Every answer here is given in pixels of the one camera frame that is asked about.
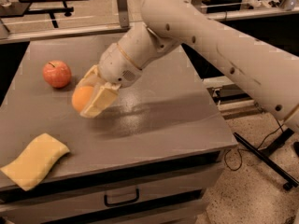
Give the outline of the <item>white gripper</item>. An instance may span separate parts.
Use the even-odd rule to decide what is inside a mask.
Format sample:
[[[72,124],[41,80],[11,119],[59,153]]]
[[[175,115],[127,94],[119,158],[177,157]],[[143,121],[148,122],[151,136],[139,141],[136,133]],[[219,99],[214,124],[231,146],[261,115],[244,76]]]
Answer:
[[[99,75],[107,83],[97,83],[101,80]],[[117,43],[113,43],[102,54],[99,64],[93,65],[77,85],[78,88],[95,86],[92,97],[79,114],[88,119],[97,117],[118,98],[121,86],[123,88],[132,86],[141,75],[142,71],[126,58]]]

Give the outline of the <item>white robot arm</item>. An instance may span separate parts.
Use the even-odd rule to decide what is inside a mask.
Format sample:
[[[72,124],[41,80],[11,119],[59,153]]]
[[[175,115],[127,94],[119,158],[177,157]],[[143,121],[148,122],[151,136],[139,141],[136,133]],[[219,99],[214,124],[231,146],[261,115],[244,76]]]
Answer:
[[[79,87],[93,87],[79,111],[82,117],[97,117],[148,64],[186,44],[276,119],[299,131],[298,57],[208,19],[186,0],[142,0],[141,17],[79,82]]]

